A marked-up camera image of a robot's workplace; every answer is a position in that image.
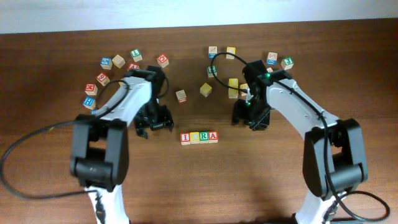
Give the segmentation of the red I block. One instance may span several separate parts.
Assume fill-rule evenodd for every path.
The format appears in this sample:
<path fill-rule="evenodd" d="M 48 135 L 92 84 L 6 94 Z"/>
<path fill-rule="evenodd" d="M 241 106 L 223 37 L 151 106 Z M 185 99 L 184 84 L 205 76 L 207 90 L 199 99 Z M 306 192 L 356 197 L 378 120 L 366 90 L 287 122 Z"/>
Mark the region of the red I block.
<path fill-rule="evenodd" d="M 181 133 L 180 134 L 180 142 L 181 142 L 181 145 L 191 144 L 190 133 Z"/>

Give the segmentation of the yellow C block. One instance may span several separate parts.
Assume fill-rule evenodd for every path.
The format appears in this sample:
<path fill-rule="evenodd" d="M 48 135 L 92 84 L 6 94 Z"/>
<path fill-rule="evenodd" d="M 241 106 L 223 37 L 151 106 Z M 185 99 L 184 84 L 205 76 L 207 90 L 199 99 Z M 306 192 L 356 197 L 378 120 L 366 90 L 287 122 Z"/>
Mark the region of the yellow C block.
<path fill-rule="evenodd" d="M 199 144 L 200 143 L 200 133 L 199 132 L 191 132 L 190 133 L 190 143 L 191 144 Z"/>

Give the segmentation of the green R block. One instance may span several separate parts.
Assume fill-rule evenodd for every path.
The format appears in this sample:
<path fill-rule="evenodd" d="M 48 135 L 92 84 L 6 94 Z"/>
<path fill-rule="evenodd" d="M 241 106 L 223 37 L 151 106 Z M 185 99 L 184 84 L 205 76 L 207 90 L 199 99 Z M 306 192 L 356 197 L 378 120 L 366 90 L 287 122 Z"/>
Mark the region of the green R block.
<path fill-rule="evenodd" d="M 200 144 L 209 143 L 209 132 L 208 131 L 199 132 L 199 138 L 200 138 Z"/>

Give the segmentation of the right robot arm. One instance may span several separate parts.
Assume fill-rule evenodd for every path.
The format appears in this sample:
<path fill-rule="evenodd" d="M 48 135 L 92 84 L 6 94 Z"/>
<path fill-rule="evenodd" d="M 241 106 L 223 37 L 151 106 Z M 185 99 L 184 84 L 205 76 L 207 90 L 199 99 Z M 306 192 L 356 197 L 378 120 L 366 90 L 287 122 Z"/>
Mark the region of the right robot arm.
<path fill-rule="evenodd" d="M 253 131 L 263 131 L 275 109 L 304 140 L 302 170 L 308 192 L 289 222 L 330 223 L 338 207 L 331 187 L 344 197 L 368 179 L 359 123 L 325 111 L 285 70 L 269 73 L 257 60 L 242 73 L 249 86 L 248 99 L 235 102 L 232 124 L 242 121 Z"/>

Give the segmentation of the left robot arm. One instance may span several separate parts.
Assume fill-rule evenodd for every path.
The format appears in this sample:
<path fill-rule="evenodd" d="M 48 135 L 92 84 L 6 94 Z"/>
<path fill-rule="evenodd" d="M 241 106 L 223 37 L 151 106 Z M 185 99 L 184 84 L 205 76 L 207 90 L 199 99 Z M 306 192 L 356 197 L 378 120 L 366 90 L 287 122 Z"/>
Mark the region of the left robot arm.
<path fill-rule="evenodd" d="M 93 115 L 79 115 L 73 127 L 70 173 L 91 200 L 97 223 L 129 223 L 122 183 L 129 168 L 128 127 L 139 137 L 146 129 L 173 130 L 171 112 L 159 105 L 166 80 L 161 67 L 130 69 L 122 85 Z"/>

